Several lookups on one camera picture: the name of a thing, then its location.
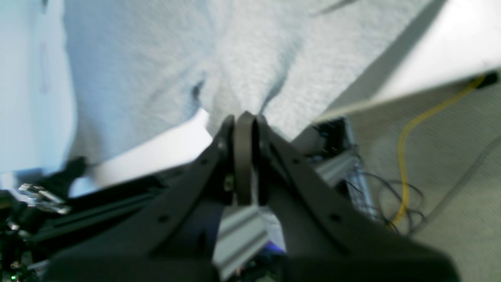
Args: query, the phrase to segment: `black mount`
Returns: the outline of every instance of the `black mount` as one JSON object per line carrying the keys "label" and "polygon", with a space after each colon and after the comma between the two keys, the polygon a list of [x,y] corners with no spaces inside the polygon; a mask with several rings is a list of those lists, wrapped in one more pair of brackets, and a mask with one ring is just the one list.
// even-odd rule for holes
{"label": "black mount", "polygon": [[[443,254],[357,212],[262,116],[226,118],[176,185],[116,227],[51,260],[45,281],[219,281],[211,259],[236,193],[269,205],[284,231],[282,281],[455,281]],[[228,179],[234,178],[233,191]]]}

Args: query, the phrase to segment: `gray cloth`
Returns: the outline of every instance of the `gray cloth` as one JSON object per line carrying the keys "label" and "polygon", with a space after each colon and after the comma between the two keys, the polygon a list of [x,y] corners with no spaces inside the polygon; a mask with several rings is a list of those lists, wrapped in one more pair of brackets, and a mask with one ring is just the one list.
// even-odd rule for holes
{"label": "gray cloth", "polygon": [[68,0],[64,24],[78,127],[95,164],[201,106],[263,113],[294,138],[431,0]]}

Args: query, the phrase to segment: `floor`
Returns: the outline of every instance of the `floor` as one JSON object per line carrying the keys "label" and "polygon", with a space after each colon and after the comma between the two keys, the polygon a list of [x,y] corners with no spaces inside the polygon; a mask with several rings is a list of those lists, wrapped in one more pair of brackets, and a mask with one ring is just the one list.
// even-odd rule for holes
{"label": "floor", "polygon": [[[367,171],[400,178],[397,140],[411,119],[462,90],[466,82],[426,91],[349,115]],[[476,90],[418,125],[406,144],[409,182],[425,194],[420,210],[428,214],[464,174],[480,151],[501,134],[501,84]],[[378,187],[371,182],[371,187]],[[388,212],[398,202],[382,194]],[[411,193],[409,206],[419,202]],[[462,281],[499,281],[501,277],[501,146],[414,239],[448,253]],[[405,230],[406,222],[399,225]]]}

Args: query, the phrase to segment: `yellow cable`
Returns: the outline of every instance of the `yellow cable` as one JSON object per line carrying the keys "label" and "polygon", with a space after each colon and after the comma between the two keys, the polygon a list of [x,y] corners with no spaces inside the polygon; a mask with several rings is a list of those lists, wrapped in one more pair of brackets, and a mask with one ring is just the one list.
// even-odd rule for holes
{"label": "yellow cable", "polygon": [[479,76],[476,80],[470,83],[463,91],[452,96],[446,101],[436,105],[435,107],[427,110],[426,112],[420,114],[413,120],[411,120],[408,124],[405,125],[404,129],[400,133],[400,137],[398,139],[398,166],[400,169],[400,176],[402,178],[402,202],[400,203],[400,209],[398,210],[397,215],[391,221],[393,224],[397,225],[398,222],[405,216],[407,212],[407,204],[409,202],[409,186],[407,185],[407,171],[405,169],[405,158],[404,158],[404,150],[405,150],[405,141],[407,140],[407,136],[411,130],[413,130],[418,124],[423,122],[425,119],[431,117],[432,115],[440,112],[441,110],[447,108],[448,106],[458,102],[466,95],[470,94],[475,88],[477,88],[482,81],[485,79],[485,75]]}

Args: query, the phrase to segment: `black cable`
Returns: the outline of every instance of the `black cable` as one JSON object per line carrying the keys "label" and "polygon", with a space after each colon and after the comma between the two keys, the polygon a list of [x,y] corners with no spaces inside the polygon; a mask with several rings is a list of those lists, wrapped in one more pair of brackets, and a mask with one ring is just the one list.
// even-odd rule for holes
{"label": "black cable", "polygon": [[353,185],[353,183],[349,182],[349,181],[346,181],[346,184],[350,185],[351,187],[353,187],[353,189],[357,190],[358,193],[360,193],[360,195],[364,196],[364,193],[362,193],[362,191],[360,191],[360,189],[358,189],[357,187],[355,187],[355,185]]}
{"label": "black cable", "polygon": [[416,234],[417,231],[421,230],[423,226],[436,218],[437,214],[444,210],[444,208],[451,202],[451,200],[458,194],[458,192],[471,180],[471,178],[478,171],[487,156],[492,152],[492,150],[499,146],[499,144],[501,144],[501,135],[491,141],[482,150],[482,152],[480,152],[478,157],[476,157],[475,161],[473,161],[473,163],[466,170],[463,176],[456,182],[454,186],[452,186],[449,192],[447,192],[447,194],[440,200],[435,208],[425,218],[423,218],[423,221],[419,225],[417,225],[409,232],[409,236]]}
{"label": "black cable", "polygon": [[[401,180],[388,180],[388,183],[390,183],[390,184],[391,183],[402,184],[402,181]],[[407,183],[407,186],[410,189],[416,191],[416,193],[419,195],[419,198],[421,200],[419,201],[419,204],[417,205],[417,207],[414,208],[414,209],[419,209],[423,205],[423,203],[424,203],[424,193],[421,191],[421,189],[417,188],[416,186],[414,186],[414,185],[412,185],[410,183]]]}
{"label": "black cable", "polygon": [[[376,175],[376,174],[372,174],[372,173],[362,173],[362,174],[365,175],[365,176],[370,176],[370,177],[374,177],[374,178],[378,179],[395,196],[395,198],[399,202],[402,202],[402,197],[400,197],[400,195],[393,188],[393,186],[391,186],[391,183],[402,183],[401,181],[399,181],[399,180],[390,180],[390,181],[387,181],[386,179],[382,178],[381,176]],[[423,192],[420,189],[418,189],[414,185],[410,185],[410,184],[408,184],[408,185],[409,185],[409,187],[412,187],[412,189],[415,190],[419,194],[419,196],[421,197],[421,201],[419,202],[419,205],[417,207],[417,208],[419,208],[422,205],[422,203],[424,202],[424,194],[423,194]],[[380,198],[381,198],[380,197],[381,191],[382,191],[382,189],[379,189],[377,191],[376,205],[378,207],[381,207],[381,200],[380,200]],[[409,233],[410,233],[411,230],[414,229],[414,220],[412,219],[412,214],[413,213],[418,213],[423,218],[424,218],[424,215],[420,211],[417,211],[415,209],[409,209],[409,208],[407,208],[406,210],[407,210],[407,212],[406,212],[407,219],[409,221],[409,229],[408,230],[409,230]],[[381,212],[381,215],[383,216],[384,219],[387,220],[387,222],[391,222],[391,220],[389,220],[386,217],[384,217],[384,215],[382,214],[382,212]]]}
{"label": "black cable", "polygon": [[[391,229],[393,229],[393,231],[395,231],[395,233],[397,233],[397,234],[400,235],[400,230],[398,230],[398,228],[395,226],[395,224],[393,224],[393,222],[391,222],[391,220],[389,220],[388,218],[384,217],[384,215],[383,215],[383,213],[381,212],[380,209],[378,209],[376,207],[371,207],[369,205],[359,205],[359,207],[369,208],[369,209],[373,209],[373,210],[377,211],[378,212],[378,217],[375,217],[375,219],[382,219],[385,226],[391,227]],[[362,213],[362,214],[364,214],[366,216],[371,216],[371,217],[374,218],[373,214],[366,214],[366,213]]]}

